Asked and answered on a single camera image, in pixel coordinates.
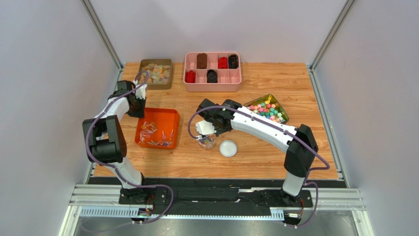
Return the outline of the orange tray of lollipops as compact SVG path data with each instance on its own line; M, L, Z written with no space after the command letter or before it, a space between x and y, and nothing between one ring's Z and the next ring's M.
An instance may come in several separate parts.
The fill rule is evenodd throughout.
M175 149L179 125L177 110L145 108L145 116L138 119L135 143L143 148Z

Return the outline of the bronze tin of gummy candies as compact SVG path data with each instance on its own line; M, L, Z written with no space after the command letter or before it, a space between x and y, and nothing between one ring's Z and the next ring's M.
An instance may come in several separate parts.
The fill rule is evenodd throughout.
M141 71L149 73L146 83L149 90L168 90L172 87L174 69L171 59L143 59L140 62Z

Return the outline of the green tin of star candies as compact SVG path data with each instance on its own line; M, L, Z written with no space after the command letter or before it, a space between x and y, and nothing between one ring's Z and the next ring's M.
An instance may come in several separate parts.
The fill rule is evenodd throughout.
M264 95L244 104L250 111L267 118L271 121L286 124L289 116L280 105L278 100L272 95Z

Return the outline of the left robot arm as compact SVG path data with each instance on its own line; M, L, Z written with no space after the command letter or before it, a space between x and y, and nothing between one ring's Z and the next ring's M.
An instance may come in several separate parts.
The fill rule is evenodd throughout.
M127 143L120 121L126 114L144 117L146 94L145 83L119 81L105 108L82 123L89 161L104 166L118 178L122 200L139 204L145 203L150 194L143 186L144 175L127 158Z

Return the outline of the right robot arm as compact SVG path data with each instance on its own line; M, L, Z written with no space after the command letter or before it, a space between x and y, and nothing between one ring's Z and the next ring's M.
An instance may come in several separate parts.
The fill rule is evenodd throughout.
M210 128L202 132L196 124L200 136L219 136L232 130L242 131L264 140L285 153L284 168L287 171L282 192L297 197L308 176L311 165L318 154L318 145L311 128L305 124L299 127L274 122L249 110L240 103L227 99L222 105L204 99L196 114Z

